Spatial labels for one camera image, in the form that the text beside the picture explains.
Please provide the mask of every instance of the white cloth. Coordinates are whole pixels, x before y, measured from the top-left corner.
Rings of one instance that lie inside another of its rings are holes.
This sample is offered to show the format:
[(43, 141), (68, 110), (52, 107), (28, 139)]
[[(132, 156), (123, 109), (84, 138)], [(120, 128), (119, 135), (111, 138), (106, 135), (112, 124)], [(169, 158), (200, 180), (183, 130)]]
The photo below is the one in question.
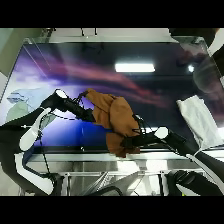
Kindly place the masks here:
[(199, 145), (199, 151), (224, 144), (204, 100), (195, 95), (184, 101), (177, 100), (177, 104)]

